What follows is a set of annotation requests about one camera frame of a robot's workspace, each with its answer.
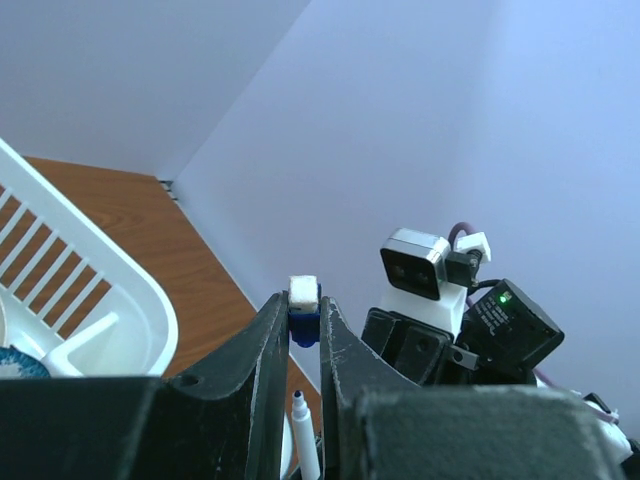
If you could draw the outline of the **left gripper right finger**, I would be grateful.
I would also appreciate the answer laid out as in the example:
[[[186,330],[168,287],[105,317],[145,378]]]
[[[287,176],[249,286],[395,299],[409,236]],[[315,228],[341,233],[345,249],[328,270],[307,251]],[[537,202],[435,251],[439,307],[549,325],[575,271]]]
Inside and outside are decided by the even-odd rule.
[[[326,479],[622,479],[594,416],[533,386],[421,388],[321,301]]]

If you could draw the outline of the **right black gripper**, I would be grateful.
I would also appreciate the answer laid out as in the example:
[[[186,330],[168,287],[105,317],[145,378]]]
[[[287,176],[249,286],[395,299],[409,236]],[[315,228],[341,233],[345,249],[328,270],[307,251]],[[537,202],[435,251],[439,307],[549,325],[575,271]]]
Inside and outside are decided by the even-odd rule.
[[[420,386],[471,382],[479,357],[454,335],[397,312],[369,310],[361,339],[394,370]]]

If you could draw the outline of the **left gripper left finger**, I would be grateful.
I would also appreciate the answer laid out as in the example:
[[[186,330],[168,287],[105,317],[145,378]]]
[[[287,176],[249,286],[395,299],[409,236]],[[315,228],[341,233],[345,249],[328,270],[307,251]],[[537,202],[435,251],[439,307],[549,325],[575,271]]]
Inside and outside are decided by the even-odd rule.
[[[179,374],[5,380],[5,479],[276,479],[288,298]]]

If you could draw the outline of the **small white pen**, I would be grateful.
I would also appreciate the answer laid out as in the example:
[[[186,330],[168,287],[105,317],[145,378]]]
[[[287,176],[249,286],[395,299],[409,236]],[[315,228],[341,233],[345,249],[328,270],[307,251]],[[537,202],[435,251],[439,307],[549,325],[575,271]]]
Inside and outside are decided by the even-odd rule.
[[[312,415],[301,390],[296,390],[292,396],[291,418],[301,478],[318,480],[321,471]]]

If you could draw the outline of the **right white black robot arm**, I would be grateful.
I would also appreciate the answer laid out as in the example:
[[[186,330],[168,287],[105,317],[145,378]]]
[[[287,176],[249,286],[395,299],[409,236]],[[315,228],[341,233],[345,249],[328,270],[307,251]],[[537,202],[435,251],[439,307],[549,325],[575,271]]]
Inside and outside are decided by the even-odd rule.
[[[420,386],[554,387],[538,366],[563,342],[563,331],[512,281],[479,287],[485,294],[476,302],[454,284],[437,300],[392,287],[369,310],[362,340]]]

